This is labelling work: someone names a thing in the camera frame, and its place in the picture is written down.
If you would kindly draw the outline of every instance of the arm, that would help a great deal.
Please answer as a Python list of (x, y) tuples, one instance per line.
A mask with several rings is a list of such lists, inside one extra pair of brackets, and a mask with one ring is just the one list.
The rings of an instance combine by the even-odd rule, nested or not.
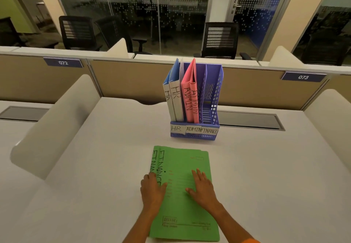
[(194, 170), (191, 171), (195, 180), (196, 192), (191, 188), (186, 188), (185, 190), (202, 208), (213, 216), (227, 241), (229, 243), (242, 243), (245, 240), (253, 239), (217, 200), (213, 185), (207, 179), (206, 174), (204, 172), (201, 173), (199, 169), (196, 169), (196, 172)]
[(123, 243), (144, 243), (146, 241), (152, 221), (160, 210), (166, 187), (167, 183), (162, 186), (157, 184), (155, 173), (150, 172), (144, 175), (140, 188), (143, 210)]

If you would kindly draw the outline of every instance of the blue file organizer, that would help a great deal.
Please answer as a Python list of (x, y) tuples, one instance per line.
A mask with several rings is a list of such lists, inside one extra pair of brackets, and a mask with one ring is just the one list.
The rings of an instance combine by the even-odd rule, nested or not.
[[(184, 71), (190, 63), (184, 63)], [(199, 124), (171, 121), (171, 137), (196, 138), (214, 141), (219, 130), (217, 105), (223, 81), (222, 65), (196, 63), (199, 97)]]

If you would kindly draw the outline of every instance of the green folder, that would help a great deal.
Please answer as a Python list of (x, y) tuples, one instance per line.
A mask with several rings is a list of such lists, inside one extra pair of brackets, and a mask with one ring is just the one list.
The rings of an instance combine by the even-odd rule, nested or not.
[(208, 152), (155, 146), (150, 171), (161, 185), (168, 182), (159, 214), (151, 225), (150, 237), (177, 240), (219, 241), (218, 224), (185, 188), (195, 189), (191, 170), (199, 168), (211, 179)]

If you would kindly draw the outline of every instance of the hand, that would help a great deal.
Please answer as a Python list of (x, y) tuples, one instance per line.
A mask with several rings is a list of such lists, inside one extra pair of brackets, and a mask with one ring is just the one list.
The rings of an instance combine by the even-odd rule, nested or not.
[(204, 172), (199, 169), (191, 170), (195, 180), (196, 192), (191, 188), (186, 188), (186, 192), (197, 202), (202, 208), (208, 211), (211, 215), (222, 208), (222, 204), (217, 200), (213, 189), (212, 182), (207, 179)]
[(167, 183), (163, 183), (162, 186), (158, 185), (155, 173), (150, 172), (144, 175), (140, 187), (141, 198), (143, 199), (144, 205), (143, 212), (156, 217), (165, 196), (166, 187)]

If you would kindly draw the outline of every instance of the orange sleeve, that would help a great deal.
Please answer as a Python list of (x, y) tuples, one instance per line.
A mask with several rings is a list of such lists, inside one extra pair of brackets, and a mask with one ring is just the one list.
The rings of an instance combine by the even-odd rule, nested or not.
[(250, 238), (250, 239), (245, 240), (243, 243), (260, 243), (260, 242), (255, 240), (255, 239)]

